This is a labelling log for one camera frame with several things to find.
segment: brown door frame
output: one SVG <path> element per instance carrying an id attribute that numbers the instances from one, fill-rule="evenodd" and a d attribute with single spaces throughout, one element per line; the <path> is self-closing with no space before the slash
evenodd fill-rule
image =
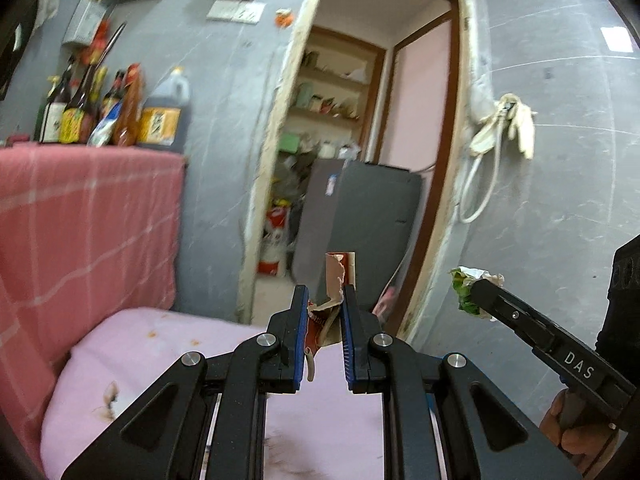
<path id="1" fill-rule="evenodd" d="M 369 145 L 369 137 L 371 136 L 371 125 L 373 123 L 373 114 L 376 110 L 376 101 L 378 100 L 380 82 L 382 81 L 382 67 L 385 62 L 386 49 L 381 46 L 377 46 L 376 44 L 369 43 L 368 41 L 354 38 L 353 36 L 331 30 L 330 28 L 319 27 L 318 25 L 313 25 L 311 27 L 311 33 L 326 36 L 328 38 L 336 38 L 337 40 L 344 41 L 345 43 L 351 43 L 362 50 L 366 50 L 375 55 L 373 69 L 371 70 L 371 81 L 369 81 L 369 91 L 367 93 L 367 106 L 362 115 L 362 126 L 360 127 L 360 135 L 357 139 L 358 145 L 365 147 L 360 152 L 360 158 L 364 158 L 366 146 Z"/>
<path id="2" fill-rule="evenodd" d="M 415 286 L 420 276 L 420 271 L 424 264 L 424 258 L 427 254 L 427 249 L 431 241 L 431 235 L 433 234 L 433 227 L 436 221 L 436 215 L 440 206 L 440 200 L 442 198 L 442 191 L 444 188 L 444 181 L 447 173 L 447 167 L 449 165 L 449 155 L 451 150 L 451 142 L 454 135 L 454 122 L 456 118 L 456 101 L 458 99 L 458 85 L 460 76 L 460 4 L 458 0 L 447 0 L 451 9 L 445 12 L 440 17 L 436 18 L 432 22 L 429 22 L 424 27 L 418 29 L 416 32 L 398 43 L 393 50 L 393 59 L 391 64 L 391 70 L 389 74 L 389 83 L 387 85 L 385 107 L 383 109 L 382 122 L 380 124 L 380 130 L 378 133 L 378 140 L 376 142 L 376 151 L 374 155 L 374 162 L 378 162 L 380 158 L 380 151 L 382 149 L 382 140 L 384 137 L 386 122 L 388 119 L 388 112 L 391 99 L 391 90 L 393 85 L 394 68 L 396 65 L 396 56 L 399 50 L 413 43 L 421 36 L 427 34 L 437 26 L 443 24 L 446 21 L 451 21 L 451 32 L 449 42 L 449 82 L 447 85 L 447 95 L 445 98 L 444 116 L 442 120 L 442 130 L 440 133 L 440 144 L 438 146 L 438 155 L 436 157 L 436 165 L 433 171 L 433 178 L 431 180 L 431 187 L 429 190 L 429 196 L 424 208 L 424 215 L 422 216 L 422 223 L 420 224 L 420 230 L 418 231 L 418 237 L 415 243 L 414 252 L 412 253 L 411 260 L 407 269 L 404 282 L 398 293 L 396 299 L 396 305 L 391 312 L 391 315 L 386 322 L 386 332 L 396 335 L 404 318 L 404 314 L 409 308 L 412 295 L 414 294 Z"/>

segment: hand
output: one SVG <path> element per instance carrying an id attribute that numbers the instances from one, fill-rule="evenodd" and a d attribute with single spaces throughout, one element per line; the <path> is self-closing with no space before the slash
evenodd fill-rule
<path id="1" fill-rule="evenodd" d="M 540 431 L 542 431 L 555 446 L 561 444 L 562 449 L 572 455 L 584 455 L 576 465 L 580 473 L 584 473 L 615 430 L 612 430 L 608 424 L 591 424 L 562 432 L 558 424 L 558 416 L 562 412 L 564 396 L 567 391 L 568 390 L 562 390 L 556 395 L 556 398 L 551 403 L 551 407 L 548 412 L 546 412 L 542 422 L 540 422 Z M 616 435 L 598 461 L 591 467 L 585 478 L 593 479 L 596 477 L 613 456 L 617 443 L 618 436 Z"/>

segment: yellow label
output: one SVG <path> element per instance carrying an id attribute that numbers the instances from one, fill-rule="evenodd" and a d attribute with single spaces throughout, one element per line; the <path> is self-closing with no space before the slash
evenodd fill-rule
<path id="1" fill-rule="evenodd" d="M 62 114 L 60 123 L 60 142 L 69 144 L 80 140 L 80 130 L 82 129 L 82 119 L 84 112 L 78 108 L 71 108 Z"/>
<path id="2" fill-rule="evenodd" d="M 171 146 L 174 143 L 179 117 L 178 108 L 144 108 L 138 141 Z"/>

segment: red plaid blanket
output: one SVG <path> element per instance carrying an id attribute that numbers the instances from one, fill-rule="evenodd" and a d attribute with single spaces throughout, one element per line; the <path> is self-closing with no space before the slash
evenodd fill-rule
<path id="1" fill-rule="evenodd" d="M 183 174 L 137 148 L 0 150 L 0 409 L 36 464 L 70 348 L 118 310 L 172 305 Z"/>

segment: pink wall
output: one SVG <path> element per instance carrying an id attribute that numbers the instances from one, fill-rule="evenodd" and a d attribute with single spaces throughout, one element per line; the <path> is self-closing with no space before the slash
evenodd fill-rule
<path id="1" fill-rule="evenodd" d="M 396 60 L 380 163 L 412 171 L 435 162 L 449 78 L 450 22 L 404 47 Z"/>

